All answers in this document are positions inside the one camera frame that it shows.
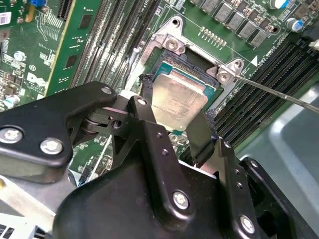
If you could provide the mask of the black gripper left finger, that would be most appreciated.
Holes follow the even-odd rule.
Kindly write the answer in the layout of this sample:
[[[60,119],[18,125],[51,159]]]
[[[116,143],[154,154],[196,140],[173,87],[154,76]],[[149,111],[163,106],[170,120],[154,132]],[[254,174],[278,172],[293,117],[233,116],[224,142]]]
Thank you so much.
[[[26,181],[61,179],[73,147],[103,129],[122,143],[119,162],[141,157],[152,207],[163,224],[189,224],[192,203],[180,208],[173,195],[189,194],[166,129],[157,124],[151,105],[140,96],[119,100],[116,92],[91,82],[0,115],[0,173]]]

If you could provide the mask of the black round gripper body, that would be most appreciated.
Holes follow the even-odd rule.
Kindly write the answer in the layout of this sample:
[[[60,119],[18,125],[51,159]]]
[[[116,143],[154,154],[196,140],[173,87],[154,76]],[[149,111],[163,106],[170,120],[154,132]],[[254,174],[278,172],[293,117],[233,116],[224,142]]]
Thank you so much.
[[[135,159],[69,194],[53,224],[55,239],[228,239],[229,214],[212,175],[180,163],[196,214],[190,225],[169,230],[156,218],[146,172]]]

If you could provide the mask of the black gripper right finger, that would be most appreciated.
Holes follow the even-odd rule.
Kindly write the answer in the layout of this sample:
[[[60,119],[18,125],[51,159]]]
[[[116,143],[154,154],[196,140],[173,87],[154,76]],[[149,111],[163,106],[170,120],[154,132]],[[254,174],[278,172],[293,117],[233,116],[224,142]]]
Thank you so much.
[[[188,162],[217,178],[218,218],[228,239],[310,239],[312,229],[265,169],[239,160],[200,111],[186,129]]]

